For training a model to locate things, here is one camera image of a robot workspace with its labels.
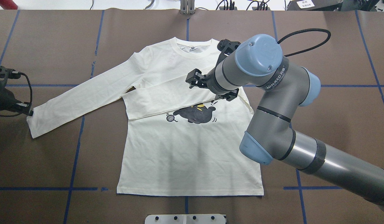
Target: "white sticker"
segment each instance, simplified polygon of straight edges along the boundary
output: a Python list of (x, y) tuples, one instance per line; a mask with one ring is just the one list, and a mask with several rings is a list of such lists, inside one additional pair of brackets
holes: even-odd
[(300, 7), (300, 8), (310, 8), (310, 7), (314, 7), (315, 6), (313, 4), (312, 0), (298, 1), (297, 4), (298, 4), (298, 7)]

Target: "blue joint cap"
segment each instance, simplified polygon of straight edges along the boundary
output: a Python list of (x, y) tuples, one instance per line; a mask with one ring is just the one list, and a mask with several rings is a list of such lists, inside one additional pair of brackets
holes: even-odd
[(273, 160), (272, 156), (248, 132), (244, 132), (239, 149), (243, 155), (260, 164), (269, 165)]
[(264, 76), (276, 71), (283, 52), (276, 40), (267, 34), (258, 34), (236, 49), (235, 61), (240, 70), (252, 76)]
[(320, 80), (319, 78), (312, 74), (310, 71), (308, 71), (306, 68), (304, 68), (307, 73), (308, 73), (308, 77), (310, 78), (310, 89), (308, 90), (308, 94), (307, 94), (307, 97), (306, 99), (300, 103), (299, 106), (308, 106), (310, 105), (314, 99), (316, 99), (320, 93)]

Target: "red object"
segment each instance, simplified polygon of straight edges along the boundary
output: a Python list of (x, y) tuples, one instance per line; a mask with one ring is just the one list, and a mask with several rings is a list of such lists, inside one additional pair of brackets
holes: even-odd
[(0, 0), (0, 6), (3, 9), (17, 9), (17, 4), (12, 0)]

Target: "shirt sleeve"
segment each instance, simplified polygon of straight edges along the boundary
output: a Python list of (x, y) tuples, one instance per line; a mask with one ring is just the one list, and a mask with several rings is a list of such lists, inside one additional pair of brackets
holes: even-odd
[(34, 108), (27, 117), (32, 138), (121, 98), (146, 72), (151, 53), (145, 47), (127, 61)]

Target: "white bracket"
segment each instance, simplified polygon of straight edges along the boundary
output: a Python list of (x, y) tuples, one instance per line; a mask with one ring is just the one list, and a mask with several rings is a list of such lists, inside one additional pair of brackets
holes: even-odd
[(195, 0), (181, 0), (181, 14), (195, 14)]
[(148, 215), (145, 224), (226, 224), (221, 214)]

